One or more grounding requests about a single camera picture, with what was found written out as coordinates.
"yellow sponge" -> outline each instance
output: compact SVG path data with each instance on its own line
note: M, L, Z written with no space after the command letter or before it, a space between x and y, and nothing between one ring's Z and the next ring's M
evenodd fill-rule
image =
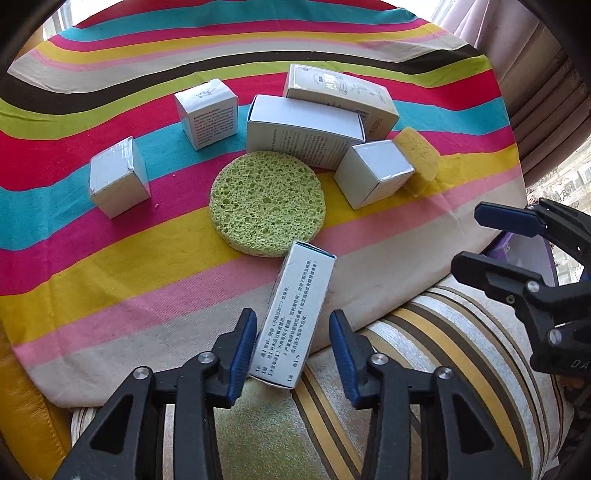
M411 127L406 127L392 141L414 167L415 173L404 184L404 188L418 197L435 180L441 155Z

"teal stripe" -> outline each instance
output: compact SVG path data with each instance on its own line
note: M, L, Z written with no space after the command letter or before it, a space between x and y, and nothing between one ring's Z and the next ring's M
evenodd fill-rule
M419 131L485 135L509 125L502 98L453 111L433 105L395 102L400 120L395 130L412 126ZM136 139L150 180L201 163L225 153L244 150L246 115L250 105L238 108L238 133L195 152L180 124L160 128ZM0 189L0 248L21 250L48 238L68 223L90 211L88 165L57 183L24 192Z
M379 12L309 0L218 0L197 7L170 8L115 18L88 28L71 27L60 35L68 40L96 41L165 28L207 27L260 20L305 20L364 25L407 23L417 17L404 8Z

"small white box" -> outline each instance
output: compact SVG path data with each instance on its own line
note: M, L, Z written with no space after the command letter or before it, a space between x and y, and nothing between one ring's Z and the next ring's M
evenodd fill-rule
M398 190L414 173L392 140L352 146L335 182L354 210L383 200Z
M174 100L195 150L238 131L238 97L219 79L175 93Z
M291 98L257 95L246 121L246 151L287 153L336 170L351 145L365 142L354 112Z
M368 141L386 138L399 118L386 87L307 65L290 66L283 96L357 112Z
M250 376L274 387L295 388L304 368L336 257L294 242L271 294Z
M109 218L150 198L144 159L133 137L92 157L88 190L90 199Z

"rectangular white box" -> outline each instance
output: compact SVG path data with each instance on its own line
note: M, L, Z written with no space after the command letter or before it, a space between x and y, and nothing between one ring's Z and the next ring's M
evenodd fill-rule
M392 140L352 146L335 182L354 210L383 200L395 193L414 173Z
M336 257L294 242L271 294L249 373L275 387L295 388L304 368Z
M133 137L96 154L90 160L90 199L113 218L150 198L150 185Z
M351 145L365 142L354 112L284 97L257 95L246 121L246 151L287 153L311 167L336 170Z
M386 138L399 118L386 87L306 65L293 63L290 66L283 96L358 113L368 141Z
M238 97L219 79L175 93L174 100L195 150L238 131Z

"green sponge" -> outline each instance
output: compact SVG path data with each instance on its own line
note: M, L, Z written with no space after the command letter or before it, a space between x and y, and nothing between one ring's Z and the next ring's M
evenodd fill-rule
M219 173L209 210L231 247L257 257L282 257L294 240L316 236L326 205L310 167L284 153L253 152Z

